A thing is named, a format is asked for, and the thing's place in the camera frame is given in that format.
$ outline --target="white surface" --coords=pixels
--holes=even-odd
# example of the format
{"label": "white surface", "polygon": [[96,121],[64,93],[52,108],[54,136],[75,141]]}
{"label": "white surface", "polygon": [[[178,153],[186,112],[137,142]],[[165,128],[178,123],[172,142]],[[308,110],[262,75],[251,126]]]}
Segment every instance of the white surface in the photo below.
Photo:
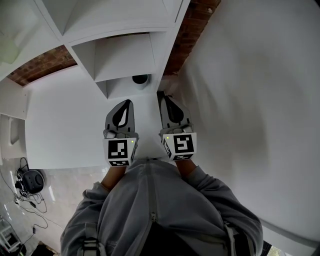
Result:
{"label": "white surface", "polygon": [[[30,168],[105,165],[102,145],[108,112],[127,98],[106,99],[78,67],[33,82],[25,124]],[[156,94],[129,96],[139,134],[137,158],[166,155],[158,135],[161,125]]]}
{"label": "white surface", "polygon": [[24,120],[0,115],[1,156],[4,159],[26,157]]}
{"label": "white surface", "polygon": [[262,220],[314,241],[319,24],[313,0],[222,1],[180,72],[198,135],[196,163]]}
{"label": "white surface", "polygon": [[77,57],[80,59],[84,68],[88,71],[92,79],[95,78],[95,56],[96,56],[96,41],[89,41],[72,46]]}
{"label": "white surface", "polygon": [[0,1],[0,31],[13,39],[20,51],[12,64],[0,63],[0,80],[34,57],[61,45],[24,0]]}
{"label": "white surface", "polygon": [[[14,191],[11,173],[19,168],[19,159],[4,160],[0,166],[5,181]],[[25,244],[30,256],[39,241],[60,252],[60,236],[68,221],[75,213],[78,203],[83,199],[82,192],[91,189],[95,182],[101,182],[108,171],[107,166],[71,169],[45,169],[45,187],[41,191],[47,206],[47,212],[42,214],[48,223],[47,229],[36,228],[35,235]],[[26,209],[28,202],[20,205]],[[45,211],[44,203],[37,205],[40,211]],[[13,194],[0,176],[0,215],[13,226],[18,237],[25,242],[32,235],[34,224],[45,226],[45,221],[35,214],[26,212],[13,201]]]}
{"label": "white surface", "polygon": [[150,41],[156,69],[159,69],[163,63],[164,52],[168,47],[169,38],[169,32],[150,32]]}
{"label": "white surface", "polygon": [[27,93],[9,78],[0,81],[0,114],[26,119]]}
{"label": "white surface", "polygon": [[128,28],[128,29],[121,29],[121,30],[115,30],[115,31],[109,31],[99,34],[93,34],[88,37],[79,38],[77,40],[74,40],[72,42],[69,42],[68,44],[70,46],[76,46],[79,44],[83,44],[89,41],[94,41],[97,39],[103,39],[103,38],[110,38],[114,36],[119,35],[127,35],[127,34],[136,34],[136,33],[148,33],[148,32],[167,32],[171,27],[141,27],[141,28]]}
{"label": "white surface", "polygon": [[48,13],[54,21],[61,35],[64,34],[66,24],[78,0],[35,0],[38,7]]}
{"label": "white surface", "polygon": [[173,26],[162,0],[78,0],[63,37],[72,42],[110,31]]}
{"label": "white surface", "polygon": [[108,80],[106,81],[107,97],[108,99],[115,99],[119,97],[129,97],[131,95],[155,93],[154,85],[155,81],[152,75],[149,77],[147,86],[142,90],[139,90],[139,86],[133,82],[132,76]]}
{"label": "white surface", "polygon": [[132,34],[96,41],[96,82],[151,74],[154,71],[155,60],[149,34]]}
{"label": "white surface", "polygon": [[287,238],[282,234],[279,234],[272,229],[267,228],[263,225],[263,223],[262,230],[263,236],[265,237],[265,239],[268,239],[267,242],[279,249],[281,248],[282,251],[287,253],[285,256],[287,256],[288,254],[293,256],[311,256],[315,251],[315,248]]}
{"label": "white surface", "polygon": [[1,154],[1,139],[0,139],[0,166],[2,166],[3,161],[2,161],[2,154]]}

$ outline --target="floor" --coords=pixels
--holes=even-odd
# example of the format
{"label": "floor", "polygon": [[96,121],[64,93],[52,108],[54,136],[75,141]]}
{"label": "floor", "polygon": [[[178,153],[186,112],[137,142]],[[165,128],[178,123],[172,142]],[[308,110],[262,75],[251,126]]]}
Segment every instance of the floor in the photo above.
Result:
{"label": "floor", "polygon": [[[19,159],[5,159],[0,166],[1,173],[14,191],[12,175],[19,167]],[[35,235],[25,244],[27,255],[37,247],[39,241],[60,252],[60,236],[69,219],[82,200],[82,192],[90,189],[93,183],[101,181],[108,169],[105,166],[70,169],[45,169],[45,187],[41,194],[45,199],[47,212],[42,214],[48,223],[47,229],[36,227]],[[32,206],[28,202],[20,205],[26,209]],[[42,202],[38,206],[41,212],[45,211]],[[24,243],[33,234],[34,224],[46,226],[45,221],[29,213],[14,203],[14,195],[0,176],[0,215],[13,226],[16,234]]]}

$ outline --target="black round object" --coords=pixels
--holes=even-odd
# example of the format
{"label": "black round object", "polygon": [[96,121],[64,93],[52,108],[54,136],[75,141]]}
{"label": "black round object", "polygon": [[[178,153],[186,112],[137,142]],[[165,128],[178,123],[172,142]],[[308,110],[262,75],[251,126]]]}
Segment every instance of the black round object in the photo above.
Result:
{"label": "black round object", "polygon": [[141,75],[134,75],[132,77],[132,80],[138,84],[138,85],[141,85],[141,84],[144,84],[146,81],[148,81],[148,75],[147,74],[141,74]]}
{"label": "black round object", "polygon": [[36,169],[29,169],[22,175],[24,188],[30,194],[39,193],[45,186],[42,174]]}

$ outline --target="hoodie zipper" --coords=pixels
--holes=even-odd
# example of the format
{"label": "hoodie zipper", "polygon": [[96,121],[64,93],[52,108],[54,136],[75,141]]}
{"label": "hoodie zipper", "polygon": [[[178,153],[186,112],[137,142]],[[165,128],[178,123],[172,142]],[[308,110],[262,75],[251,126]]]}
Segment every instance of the hoodie zipper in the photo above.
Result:
{"label": "hoodie zipper", "polygon": [[136,256],[140,255],[140,253],[142,252],[142,249],[149,235],[152,223],[155,223],[158,221],[155,181],[151,174],[149,159],[146,160],[145,171],[146,171],[146,177],[147,177],[147,183],[148,183],[148,202],[149,202],[149,213],[151,218],[149,219],[148,226],[146,227],[145,232],[140,241],[140,244],[135,252]]}

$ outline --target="hand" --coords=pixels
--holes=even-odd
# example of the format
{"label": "hand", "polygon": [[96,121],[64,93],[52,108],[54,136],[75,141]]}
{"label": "hand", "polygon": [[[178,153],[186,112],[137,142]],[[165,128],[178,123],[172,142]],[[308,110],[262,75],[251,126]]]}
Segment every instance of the hand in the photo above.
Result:
{"label": "hand", "polygon": [[127,167],[126,166],[112,166],[106,173],[105,177],[101,181],[101,184],[109,191],[111,191],[115,185],[121,180],[125,175]]}
{"label": "hand", "polygon": [[175,164],[182,178],[187,177],[197,167],[190,159],[175,161]]}

